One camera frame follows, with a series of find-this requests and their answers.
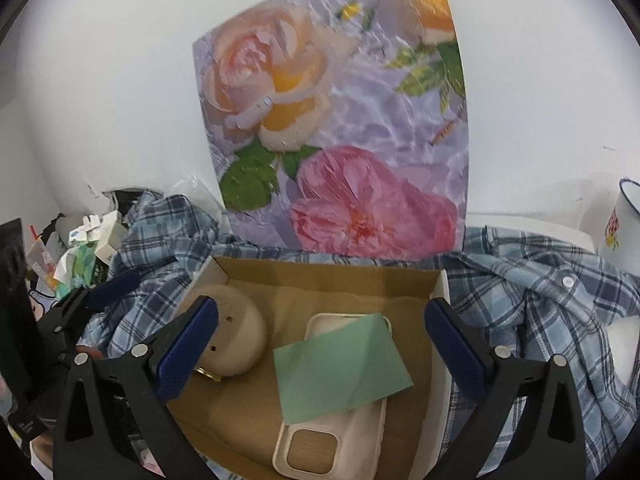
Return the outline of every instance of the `cardboard box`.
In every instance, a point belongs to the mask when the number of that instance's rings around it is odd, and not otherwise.
[[[200,452],[248,480],[282,480],[271,459],[282,416],[272,349],[304,338],[319,312],[381,312],[414,387],[389,397],[376,480],[422,480],[435,464],[449,407],[450,375],[422,321],[429,298],[449,300],[444,272],[396,267],[356,267],[209,260],[194,278],[179,312],[208,285],[230,285],[258,306],[269,331],[268,348],[248,373],[217,383],[193,373],[168,407]]]

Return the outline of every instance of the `silver screw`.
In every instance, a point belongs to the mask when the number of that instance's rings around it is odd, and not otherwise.
[[[557,366],[566,366],[566,357],[564,357],[562,354],[556,354],[554,355],[554,362]]]
[[[74,359],[74,362],[79,366],[79,365],[83,365],[85,362],[87,362],[89,359],[89,356],[87,354],[85,354],[84,352],[78,354],[76,356],[76,358]]]
[[[146,355],[148,351],[149,347],[145,344],[140,343],[139,345],[135,345],[131,349],[131,355],[133,355],[133,357],[142,357],[143,355]]]
[[[507,346],[499,345],[494,348],[494,352],[500,359],[511,357],[511,350]]]

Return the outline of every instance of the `white wall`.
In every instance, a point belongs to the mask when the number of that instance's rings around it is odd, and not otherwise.
[[[41,232],[60,210],[23,131],[19,111],[15,101],[0,109],[0,224],[20,217],[25,240],[32,240],[29,225]]]
[[[31,0],[17,88],[63,210],[95,190],[209,187],[191,42],[261,0]],[[640,178],[640,48],[609,0],[450,0],[470,123],[469,211],[604,228]]]

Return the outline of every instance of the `round beige object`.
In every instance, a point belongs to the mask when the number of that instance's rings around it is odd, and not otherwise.
[[[218,327],[198,366],[220,377],[249,371],[267,345],[267,325],[258,307],[232,286],[207,285],[198,292],[218,305]]]

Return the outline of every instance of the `white cup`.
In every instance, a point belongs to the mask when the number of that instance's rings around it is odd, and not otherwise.
[[[598,246],[598,254],[620,270],[640,276],[640,184],[623,178],[620,195]]]

